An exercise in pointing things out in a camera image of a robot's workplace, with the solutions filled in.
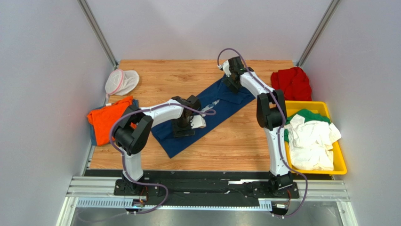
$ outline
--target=white cloth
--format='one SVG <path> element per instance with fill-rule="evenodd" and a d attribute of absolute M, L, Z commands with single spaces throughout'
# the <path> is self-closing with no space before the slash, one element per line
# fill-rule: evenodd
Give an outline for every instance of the white cloth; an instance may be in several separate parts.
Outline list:
<path fill-rule="evenodd" d="M 300 170 L 334 170 L 332 144 L 341 138 L 340 131 L 331 123 L 309 121 L 295 115 L 288 129 L 289 154 L 293 166 Z"/>

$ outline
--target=blue cloth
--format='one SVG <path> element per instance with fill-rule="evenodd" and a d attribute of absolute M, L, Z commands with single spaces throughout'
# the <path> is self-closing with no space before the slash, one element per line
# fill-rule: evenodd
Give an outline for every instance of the blue cloth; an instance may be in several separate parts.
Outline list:
<path fill-rule="evenodd" d="M 195 135 L 174 138 L 171 121 L 161 123 L 152 128 L 153 136 L 161 144 L 170 158 L 176 156 L 191 144 L 195 143 L 195 141 L 199 140 L 220 123 L 224 122 L 224 120 L 239 111 L 243 106 L 255 99 L 244 87 L 242 87 L 237 94 L 232 93 L 227 86 L 223 84 L 222 79 L 213 83 L 197 97 L 202 104 L 202 108 L 205 106 L 213 107 L 212 109 L 216 110 L 216 114 L 206 115 L 204 117 L 206 127 L 194 129 Z"/>
<path fill-rule="evenodd" d="M 132 103 L 135 104 L 135 106 L 139 107 L 138 100 L 132 99 Z M 104 106 L 101 106 L 101 107 L 95 108 L 94 110 L 101 109 L 103 107 Z M 93 127 L 93 125 L 91 125 L 90 123 L 89 123 L 89 134 L 90 134 L 90 141 L 92 142 L 92 145 L 97 146 L 96 135 L 95 135 L 95 127 Z"/>

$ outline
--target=red cloth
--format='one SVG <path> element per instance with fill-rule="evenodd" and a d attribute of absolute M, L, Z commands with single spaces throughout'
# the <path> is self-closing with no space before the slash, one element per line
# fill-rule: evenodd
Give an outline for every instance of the red cloth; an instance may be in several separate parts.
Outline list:
<path fill-rule="evenodd" d="M 309 78 L 300 67 L 274 72 L 271 76 L 274 89 L 281 89 L 286 100 L 312 101 Z"/>

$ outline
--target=clothing pile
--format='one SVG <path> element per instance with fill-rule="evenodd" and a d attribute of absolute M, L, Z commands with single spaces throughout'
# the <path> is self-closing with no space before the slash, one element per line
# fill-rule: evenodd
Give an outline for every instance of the clothing pile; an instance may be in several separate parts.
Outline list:
<path fill-rule="evenodd" d="M 132 96 L 128 96 L 113 104 L 107 104 L 90 111 L 87 118 L 90 124 L 92 145 L 102 146 L 109 143 L 109 133 L 113 124 L 131 104 L 135 104 L 138 107 L 138 101 Z"/>
<path fill-rule="evenodd" d="M 271 76 L 272 87 L 281 89 L 286 100 L 312 101 L 309 78 L 300 67 L 274 72 Z"/>
<path fill-rule="evenodd" d="M 293 166 L 299 170 L 334 170 L 330 150 L 341 134 L 329 118 L 303 109 L 287 118 L 284 128 Z"/>

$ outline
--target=wooden table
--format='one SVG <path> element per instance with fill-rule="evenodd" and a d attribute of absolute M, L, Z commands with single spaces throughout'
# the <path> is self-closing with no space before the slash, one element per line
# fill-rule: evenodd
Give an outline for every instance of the wooden table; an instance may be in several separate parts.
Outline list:
<path fill-rule="evenodd" d="M 249 60 L 257 75 L 271 85 L 272 72 L 293 67 L 292 61 Z M 128 95 L 147 107 L 174 96 L 197 95 L 223 76 L 216 60 L 122 60 L 120 69 L 136 70 L 138 86 Z M 110 103 L 123 99 L 111 96 Z M 161 145 L 149 136 L 142 150 L 145 170 L 268 171 L 270 156 L 265 133 L 256 120 L 256 100 L 170 159 Z M 91 169 L 122 169 L 121 155 L 108 144 L 96 147 Z"/>

